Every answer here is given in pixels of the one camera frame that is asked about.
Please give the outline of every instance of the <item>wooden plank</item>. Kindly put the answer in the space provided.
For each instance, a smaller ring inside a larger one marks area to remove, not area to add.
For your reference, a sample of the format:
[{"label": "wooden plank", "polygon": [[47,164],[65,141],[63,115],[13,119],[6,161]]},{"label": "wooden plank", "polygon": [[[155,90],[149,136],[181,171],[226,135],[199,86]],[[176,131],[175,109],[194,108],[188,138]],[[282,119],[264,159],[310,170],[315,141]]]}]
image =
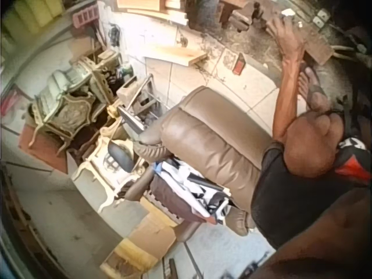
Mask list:
[{"label": "wooden plank", "polygon": [[165,0],[117,0],[117,7],[124,9],[143,9],[163,11]]},{"label": "wooden plank", "polygon": [[141,55],[183,66],[190,66],[207,57],[204,51],[179,46],[148,46],[142,50]]},{"label": "wooden plank", "polygon": [[184,9],[185,2],[184,1],[177,1],[177,0],[166,0],[165,1],[165,8],[168,9]]},{"label": "wooden plank", "polygon": [[135,13],[136,15],[143,15],[149,17],[155,17],[158,19],[169,20],[171,22],[187,25],[188,19],[186,14],[175,10],[166,10],[164,13],[153,12],[150,10],[139,10],[139,9],[127,9],[127,13]]}]

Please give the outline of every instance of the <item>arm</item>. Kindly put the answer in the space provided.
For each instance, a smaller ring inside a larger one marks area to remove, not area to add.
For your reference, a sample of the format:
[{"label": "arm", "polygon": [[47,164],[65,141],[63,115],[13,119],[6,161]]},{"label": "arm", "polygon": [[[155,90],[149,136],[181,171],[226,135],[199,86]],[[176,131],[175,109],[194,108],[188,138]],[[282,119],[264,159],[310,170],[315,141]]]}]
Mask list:
[{"label": "arm", "polygon": [[273,138],[281,142],[297,115],[297,79],[300,64],[297,61],[283,61],[282,65],[282,81],[273,124]]},{"label": "arm", "polygon": [[276,103],[273,124],[274,140],[283,142],[288,126],[297,115],[297,83],[304,42],[290,17],[279,17],[268,22],[268,31],[276,39],[283,55],[282,81]]}]

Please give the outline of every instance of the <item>recliner armrest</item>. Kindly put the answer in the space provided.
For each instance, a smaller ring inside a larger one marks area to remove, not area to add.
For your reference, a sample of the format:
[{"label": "recliner armrest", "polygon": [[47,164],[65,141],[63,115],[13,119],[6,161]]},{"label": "recliner armrest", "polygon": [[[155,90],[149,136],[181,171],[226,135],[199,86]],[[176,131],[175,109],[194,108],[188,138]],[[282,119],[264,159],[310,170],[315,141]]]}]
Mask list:
[{"label": "recliner armrest", "polygon": [[124,199],[128,201],[140,201],[155,175],[154,169],[149,166],[143,175],[128,189]]}]

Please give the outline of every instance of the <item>bare foot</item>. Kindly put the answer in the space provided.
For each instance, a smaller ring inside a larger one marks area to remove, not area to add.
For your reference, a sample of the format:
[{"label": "bare foot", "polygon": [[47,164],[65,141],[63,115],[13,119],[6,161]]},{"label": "bare foot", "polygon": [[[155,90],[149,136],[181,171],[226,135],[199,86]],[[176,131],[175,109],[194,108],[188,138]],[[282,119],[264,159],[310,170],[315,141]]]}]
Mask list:
[{"label": "bare foot", "polygon": [[307,103],[307,110],[315,112],[326,112],[331,109],[331,103],[327,96],[321,92],[310,92],[312,87],[319,87],[320,84],[315,75],[315,72],[310,68],[305,68],[305,73],[300,72],[298,77],[298,92]]}]

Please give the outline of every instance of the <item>carved chair leg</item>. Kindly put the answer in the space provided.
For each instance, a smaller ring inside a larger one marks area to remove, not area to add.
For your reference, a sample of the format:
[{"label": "carved chair leg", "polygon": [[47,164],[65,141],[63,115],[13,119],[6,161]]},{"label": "carved chair leg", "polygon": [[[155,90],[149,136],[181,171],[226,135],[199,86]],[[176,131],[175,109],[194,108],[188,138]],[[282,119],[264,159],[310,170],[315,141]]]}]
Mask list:
[{"label": "carved chair leg", "polygon": [[107,206],[110,206],[114,203],[115,199],[114,199],[114,195],[111,193],[108,193],[106,191],[106,194],[107,194],[107,199],[106,201],[100,205],[100,207],[98,208],[98,213],[101,213],[103,211],[104,208],[106,208]]},{"label": "carved chair leg", "polygon": [[63,143],[63,145],[58,149],[58,152],[57,152],[57,157],[59,156],[59,154],[62,152],[62,151],[65,151],[66,148],[71,144],[71,140],[65,140],[65,142]]},{"label": "carved chair leg", "polygon": [[42,127],[43,127],[43,125],[38,125],[38,126],[35,128],[35,130],[34,130],[34,134],[33,134],[33,137],[32,137],[32,139],[31,139],[30,143],[28,144],[28,148],[31,148],[31,147],[34,145],[35,140],[36,140],[36,136],[37,136],[37,134],[39,133],[39,131],[40,131],[40,129],[41,129]]},{"label": "carved chair leg", "polygon": [[88,167],[90,166],[90,162],[88,161],[85,161],[85,162],[82,162],[79,167],[77,168],[77,170],[75,171],[75,173],[72,175],[71,179],[72,181],[75,181],[77,180],[77,178],[80,176],[81,172],[84,170],[84,169],[88,169]]}]

